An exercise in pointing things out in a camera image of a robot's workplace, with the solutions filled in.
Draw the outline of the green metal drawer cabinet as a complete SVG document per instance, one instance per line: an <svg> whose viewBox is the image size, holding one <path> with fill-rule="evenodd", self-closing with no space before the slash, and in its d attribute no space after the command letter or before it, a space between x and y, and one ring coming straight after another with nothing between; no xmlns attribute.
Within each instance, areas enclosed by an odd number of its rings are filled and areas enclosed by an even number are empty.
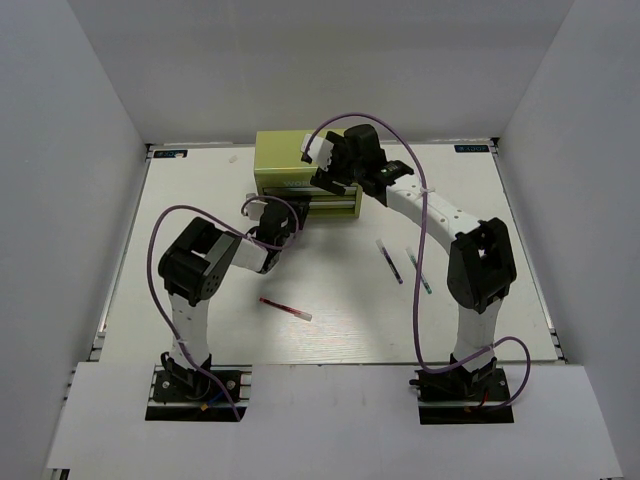
<svg viewBox="0 0 640 480"><path fill-rule="evenodd" d="M343 196L313 186L317 166L301 161L304 142L312 130L258 131L255 138L254 179L257 193L286 200L307 199L309 216L358 218L362 190L345 188Z"/></svg>

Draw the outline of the red ink pen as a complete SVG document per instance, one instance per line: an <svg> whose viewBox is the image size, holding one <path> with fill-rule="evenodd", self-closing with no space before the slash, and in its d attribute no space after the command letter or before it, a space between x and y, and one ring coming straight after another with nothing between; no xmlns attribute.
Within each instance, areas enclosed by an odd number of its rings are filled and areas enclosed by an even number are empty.
<svg viewBox="0 0 640 480"><path fill-rule="evenodd" d="M276 308L278 310L284 311L286 313L289 313L293 316L295 316L298 319L304 320L304 321L311 321L312 320L312 315L304 312L302 310L299 309L295 309L293 307L278 303L278 302L274 302L272 300L269 300L267 298L264 297L260 297L259 301L265 305L268 305L270 307Z"/></svg>

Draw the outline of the purple ink pen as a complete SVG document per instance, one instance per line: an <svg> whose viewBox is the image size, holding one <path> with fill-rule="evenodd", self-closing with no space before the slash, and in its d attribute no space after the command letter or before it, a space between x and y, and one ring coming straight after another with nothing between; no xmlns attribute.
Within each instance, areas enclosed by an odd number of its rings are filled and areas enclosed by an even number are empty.
<svg viewBox="0 0 640 480"><path fill-rule="evenodd" d="M404 280L398 270L398 268L396 267L393 259L391 258L385 244L383 243L383 241L381 239L377 239L376 240L376 246L378 247L380 253L383 255L383 257L385 258L385 261L387 262L389 268L391 269L391 272L394 275L394 278L396 279L396 281L398 282L399 285L402 285L404 283Z"/></svg>

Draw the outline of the green ink pen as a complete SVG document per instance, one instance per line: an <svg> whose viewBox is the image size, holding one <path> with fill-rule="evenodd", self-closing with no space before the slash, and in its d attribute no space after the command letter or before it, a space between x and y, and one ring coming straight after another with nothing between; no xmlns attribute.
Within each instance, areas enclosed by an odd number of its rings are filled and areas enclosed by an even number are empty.
<svg viewBox="0 0 640 480"><path fill-rule="evenodd" d="M407 253L408 257L409 257L409 260L411 261L412 265L414 266L414 268L416 270L416 273L419 274L422 286L424 287L424 289L427 292L427 294L431 295L433 293L432 288L431 288L428 280L424 276L424 273L422 272L421 268L418 267L418 261L417 261L417 257L415 255L415 253L413 252L411 247L406 247L405 251L406 251L406 253Z"/></svg>

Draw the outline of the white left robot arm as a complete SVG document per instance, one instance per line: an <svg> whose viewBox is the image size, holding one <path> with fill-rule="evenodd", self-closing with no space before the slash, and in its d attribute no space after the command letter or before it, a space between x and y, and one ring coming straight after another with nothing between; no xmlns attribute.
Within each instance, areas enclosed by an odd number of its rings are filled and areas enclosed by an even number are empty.
<svg viewBox="0 0 640 480"><path fill-rule="evenodd" d="M177 387L188 398L199 399L211 387L207 341L210 299L232 266L269 273L282 251L301 233L310 210L309 196L247 197L241 213L256 224L242 233L201 210L160 258L158 274L168 293L167 317L174 335L162 364L179 372Z"/></svg>

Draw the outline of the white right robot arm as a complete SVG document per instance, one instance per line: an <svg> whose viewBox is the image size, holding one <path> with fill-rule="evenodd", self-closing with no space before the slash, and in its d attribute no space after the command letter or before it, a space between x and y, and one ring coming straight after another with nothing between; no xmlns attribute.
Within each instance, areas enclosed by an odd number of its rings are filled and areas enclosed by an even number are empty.
<svg viewBox="0 0 640 480"><path fill-rule="evenodd" d="M383 206L425 228L448 256L446 285L459 306L450 362L453 390L472 399L494 369L499 310L517 273L506 224L480 220L426 189L417 168L390 160L375 128L358 125L338 134L305 135L300 150L316 165L312 185L344 195L356 184Z"/></svg>

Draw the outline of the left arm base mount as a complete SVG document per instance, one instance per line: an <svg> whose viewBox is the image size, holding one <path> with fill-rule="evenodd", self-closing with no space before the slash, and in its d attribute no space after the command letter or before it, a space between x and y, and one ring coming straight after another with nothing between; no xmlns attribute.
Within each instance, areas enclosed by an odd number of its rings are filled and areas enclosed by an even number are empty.
<svg viewBox="0 0 640 480"><path fill-rule="evenodd" d="M210 377L192 368L178 365L168 352L154 367L145 412L146 421L236 422L249 405L252 367L213 366L207 360L202 367L218 378L227 391Z"/></svg>

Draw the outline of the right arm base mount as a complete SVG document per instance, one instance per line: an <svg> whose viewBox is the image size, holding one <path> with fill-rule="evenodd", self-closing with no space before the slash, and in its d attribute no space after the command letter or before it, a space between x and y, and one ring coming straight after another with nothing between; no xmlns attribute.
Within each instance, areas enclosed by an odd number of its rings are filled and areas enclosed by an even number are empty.
<svg viewBox="0 0 640 480"><path fill-rule="evenodd" d="M421 425L512 424L511 406L499 407L510 399L505 372L497 368L484 379L468 387L455 371L430 375L423 370L409 385L417 393Z"/></svg>

